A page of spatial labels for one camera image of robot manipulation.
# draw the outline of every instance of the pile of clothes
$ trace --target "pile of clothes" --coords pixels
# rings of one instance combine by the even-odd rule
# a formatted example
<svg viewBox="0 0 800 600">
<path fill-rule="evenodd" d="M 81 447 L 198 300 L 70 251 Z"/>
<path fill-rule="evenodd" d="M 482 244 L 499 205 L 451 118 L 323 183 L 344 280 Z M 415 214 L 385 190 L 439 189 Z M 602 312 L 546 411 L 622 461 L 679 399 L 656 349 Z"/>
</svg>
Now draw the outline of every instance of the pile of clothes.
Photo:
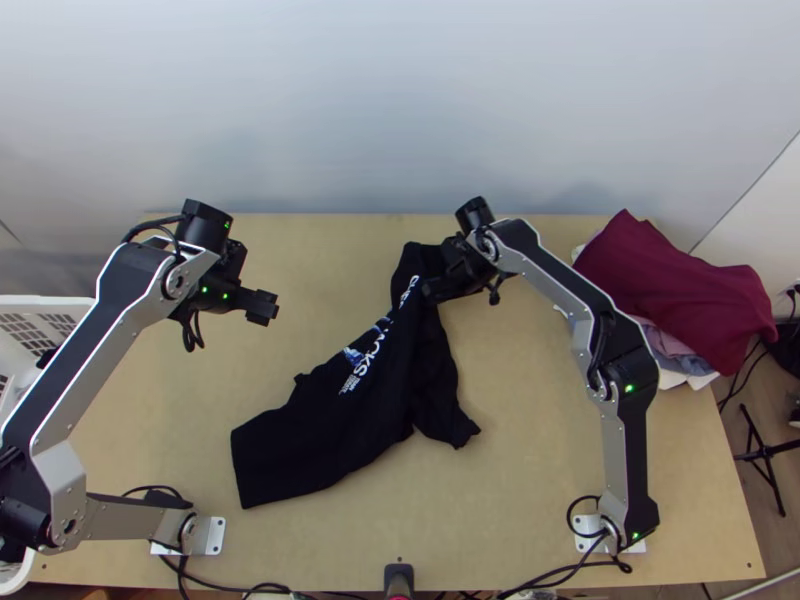
<svg viewBox="0 0 800 600">
<path fill-rule="evenodd" d="M 684 381 L 699 389 L 719 374 L 733 375 L 754 336 L 778 339 L 769 297 L 751 267 L 715 267 L 689 256 L 627 210 L 573 260 L 642 325 L 661 389 Z"/>
</svg>

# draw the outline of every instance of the black t-shirt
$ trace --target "black t-shirt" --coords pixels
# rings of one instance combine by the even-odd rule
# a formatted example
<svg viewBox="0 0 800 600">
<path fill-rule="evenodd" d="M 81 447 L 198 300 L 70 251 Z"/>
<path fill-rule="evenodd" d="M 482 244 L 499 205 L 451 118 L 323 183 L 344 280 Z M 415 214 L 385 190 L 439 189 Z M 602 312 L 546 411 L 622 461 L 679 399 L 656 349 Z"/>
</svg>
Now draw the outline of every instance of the black t-shirt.
<svg viewBox="0 0 800 600">
<path fill-rule="evenodd" d="M 478 426 L 458 405 L 458 371 L 422 282 L 441 275 L 439 246 L 409 242 L 391 282 L 392 309 L 308 375 L 289 401 L 231 432 L 243 508 L 325 489 L 416 426 L 460 448 Z"/>
</svg>

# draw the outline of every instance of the white wall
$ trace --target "white wall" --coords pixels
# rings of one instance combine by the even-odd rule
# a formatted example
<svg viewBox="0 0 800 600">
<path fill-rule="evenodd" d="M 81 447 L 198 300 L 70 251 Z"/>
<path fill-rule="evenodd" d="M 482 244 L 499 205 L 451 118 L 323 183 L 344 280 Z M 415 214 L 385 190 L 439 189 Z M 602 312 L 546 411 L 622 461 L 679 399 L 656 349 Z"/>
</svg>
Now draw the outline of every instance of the white wall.
<svg viewBox="0 0 800 600">
<path fill-rule="evenodd" d="M 752 266 L 773 312 L 791 312 L 784 290 L 800 280 L 800 135 L 692 254 L 715 265 Z"/>
<path fill-rule="evenodd" d="M 628 207 L 689 248 L 800 126 L 798 23 L 795 0 L 5 0 L 0 218 L 63 259 L 187 196 L 482 193 Z"/>
</svg>

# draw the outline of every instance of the tripod stand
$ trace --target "tripod stand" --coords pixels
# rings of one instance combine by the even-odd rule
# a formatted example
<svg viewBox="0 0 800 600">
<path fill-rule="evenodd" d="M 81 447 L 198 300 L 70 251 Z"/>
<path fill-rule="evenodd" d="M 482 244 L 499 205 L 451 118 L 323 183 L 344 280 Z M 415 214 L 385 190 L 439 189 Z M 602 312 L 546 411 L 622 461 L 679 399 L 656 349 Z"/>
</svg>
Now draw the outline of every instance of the tripod stand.
<svg viewBox="0 0 800 600">
<path fill-rule="evenodd" d="M 772 492 L 775 494 L 775 502 L 778 505 L 778 512 L 782 517 L 785 517 L 786 509 L 783 506 L 781 490 L 778 486 L 778 480 L 775 477 L 775 471 L 772 469 L 772 459 L 777 454 L 781 454 L 782 452 L 788 452 L 789 450 L 800 448 L 800 439 L 778 444 L 777 446 L 769 446 L 764 443 L 764 440 L 762 439 L 761 434 L 758 432 L 755 423 L 753 423 L 753 419 L 750 417 L 750 413 L 747 412 L 747 407 L 745 407 L 744 404 L 740 404 L 739 410 L 742 411 L 745 420 L 747 420 L 747 451 L 743 454 L 734 455 L 733 459 L 749 462 L 753 465 L 753 467 L 755 467 L 756 471 L 758 471 L 758 474 L 761 475 L 772 488 Z M 753 450 L 754 441 L 758 446 L 758 448 L 755 450 Z M 759 459 L 763 459 L 766 472 L 764 472 L 764 469 L 762 469 L 761 466 L 756 463 L 756 461 Z"/>
</svg>

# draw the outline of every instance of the printed graphic on shirt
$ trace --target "printed graphic on shirt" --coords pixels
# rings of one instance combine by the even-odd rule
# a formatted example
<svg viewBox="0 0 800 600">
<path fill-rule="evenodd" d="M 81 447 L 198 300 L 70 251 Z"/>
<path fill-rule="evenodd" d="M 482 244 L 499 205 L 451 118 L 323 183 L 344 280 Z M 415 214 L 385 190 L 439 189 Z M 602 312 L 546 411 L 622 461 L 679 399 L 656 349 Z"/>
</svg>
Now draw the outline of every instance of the printed graphic on shirt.
<svg viewBox="0 0 800 600">
<path fill-rule="evenodd" d="M 403 305 L 406 303 L 409 294 L 411 294 L 411 290 L 417 285 L 419 281 L 419 275 L 414 275 L 408 282 L 408 288 L 403 295 L 400 296 L 400 303 L 397 306 L 397 309 L 400 310 L 403 308 Z M 373 325 L 370 330 L 374 329 L 378 332 L 378 336 L 372 342 L 372 346 L 366 351 L 361 352 L 356 348 L 351 348 L 350 346 L 345 346 L 342 349 L 342 354 L 353 366 L 353 372 L 348 376 L 347 381 L 344 382 L 342 389 L 339 390 L 339 395 L 346 394 L 348 392 L 352 392 L 356 389 L 356 386 L 361 382 L 361 379 L 366 377 L 367 373 L 369 373 L 369 368 L 372 366 L 372 362 L 378 356 L 378 353 L 381 351 L 381 346 L 386 339 L 386 335 L 389 333 L 389 327 L 392 325 L 392 320 L 389 317 L 381 317 L 378 319 L 378 322 Z"/>
</svg>

